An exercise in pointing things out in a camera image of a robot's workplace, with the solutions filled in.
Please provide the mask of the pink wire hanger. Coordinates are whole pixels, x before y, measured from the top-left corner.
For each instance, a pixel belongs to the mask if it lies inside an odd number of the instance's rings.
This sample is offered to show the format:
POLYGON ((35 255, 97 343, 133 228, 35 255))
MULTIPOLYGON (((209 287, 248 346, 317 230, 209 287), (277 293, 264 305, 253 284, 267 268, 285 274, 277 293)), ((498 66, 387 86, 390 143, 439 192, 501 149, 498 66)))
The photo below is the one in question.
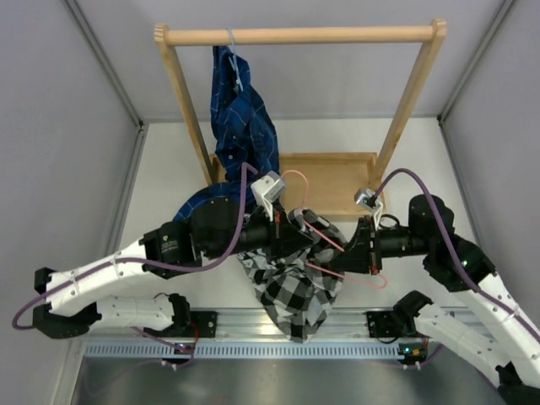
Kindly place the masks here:
MULTIPOLYGON (((301 214, 301 217, 303 218, 303 210, 305 208, 305 205, 307 203, 307 198, 308 198, 308 195, 309 195, 309 181, 307 179, 307 177, 305 176, 305 174, 303 174, 301 171, 298 171, 298 170, 286 170, 282 175, 281 175, 281 178, 282 179, 285 179, 287 177, 287 175, 297 175, 299 176, 303 182, 304 182, 304 194, 303 194, 303 197, 302 197, 302 202, 301 204, 298 206, 298 209, 300 211, 300 214, 301 214)), ((325 236, 320 230, 314 228, 311 224, 309 224, 306 220, 302 219, 303 220, 303 224, 304 226, 306 226, 308 229, 312 230, 313 232, 315 232, 317 235, 319 235, 323 240, 325 240, 326 242, 328 242, 332 247, 338 249, 340 252, 344 252, 344 249, 339 245, 337 244, 336 242, 332 241, 329 237, 325 236)), ((380 280, 383 281, 383 283, 381 285, 377 285, 377 284, 374 284, 374 283, 370 283, 370 282, 367 282, 367 281, 363 281, 361 279, 357 279, 355 277, 352 277, 352 276, 344 276, 344 275, 340 275, 339 273, 336 273, 332 270, 329 270, 329 269, 325 269, 323 267, 319 267, 319 266, 316 266, 316 265, 313 265, 312 263, 310 262, 307 262, 306 265, 308 267, 312 267, 316 270, 319 270, 320 272, 322 273, 327 273, 327 274, 330 274, 332 276, 335 276, 337 278, 340 278, 342 279, 344 282, 347 281, 347 282, 350 282, 350 283, 354 283, 354 284, 363 284, 364 286, 367 286, 368 288, 371 288, 371 289, 377 289, 377 290, 383 290, 386 288, 386 286, 388 285, 388 280, 385 276, 383 275, 377 275, 376 277, 378 277, 380 280)))

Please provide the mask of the black white checkered shirt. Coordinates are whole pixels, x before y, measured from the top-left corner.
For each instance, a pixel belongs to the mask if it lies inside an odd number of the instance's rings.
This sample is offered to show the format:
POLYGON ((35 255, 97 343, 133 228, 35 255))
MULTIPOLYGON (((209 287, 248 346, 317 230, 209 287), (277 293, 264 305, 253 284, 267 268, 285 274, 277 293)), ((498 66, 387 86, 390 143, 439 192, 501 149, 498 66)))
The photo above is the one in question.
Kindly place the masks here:
MULTIPOLYGON (((339 244, 347 244, 343 233, 329 220, 304 208, 289 213, 293 224, 306 220, 325 236, 339 244)), ((327 268, 340 253, 319 235, 301 225, 300 229, 313 239, 311 247, 279 259, 269 258, 263 250, 240 253, 236 257, 251 280, 256 299, 269 318, 290 341, 306 343, 314 337, 327 319, 343 281, 306 265, 327 268)))

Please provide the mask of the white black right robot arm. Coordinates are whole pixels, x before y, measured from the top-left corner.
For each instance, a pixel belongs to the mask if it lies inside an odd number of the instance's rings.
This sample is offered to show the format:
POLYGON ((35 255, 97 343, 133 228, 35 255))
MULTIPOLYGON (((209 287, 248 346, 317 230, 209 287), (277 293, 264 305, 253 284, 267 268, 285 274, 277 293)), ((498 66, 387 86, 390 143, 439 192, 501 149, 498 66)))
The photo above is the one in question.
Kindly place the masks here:
POLYGON ((413 290, 390 310, 367 315, 369 334, 390 343, 431 338, 465 359, 495 386, 507 404, 539 402, 539 330, 520 312, 494 264, 474 243, 457 235, 454 213, 437 196, 408 204, 408 223, 380 224, 382 203, 361 190, 356 203, 367 210, 353 237, 331 262, 340 273, 376 275, 386 258, 423 257, 424 270, 460 300, 489 331, 484 336, 413 290))

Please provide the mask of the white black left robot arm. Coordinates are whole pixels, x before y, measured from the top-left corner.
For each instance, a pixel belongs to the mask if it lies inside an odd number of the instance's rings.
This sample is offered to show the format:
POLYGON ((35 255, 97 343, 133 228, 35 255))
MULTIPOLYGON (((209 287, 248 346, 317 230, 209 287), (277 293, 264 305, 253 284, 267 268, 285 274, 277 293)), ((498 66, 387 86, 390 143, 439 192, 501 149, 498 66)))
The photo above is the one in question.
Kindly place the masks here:
POLYGON ((121 297, 122 289, 169 280, 200 269, 203 259, 261 250, 285 258, 311 245, 306 227, 281 207, 249 216, 227 197, 210 200, 191 217, 168 222, 117 253, 77 269, 35 272, 43 304, 32 326, 52 339, 82 336, 96 328, 136 327, 157 338, 194 336, 197 317, 187 299, 168 293, 152 299, 121 297))

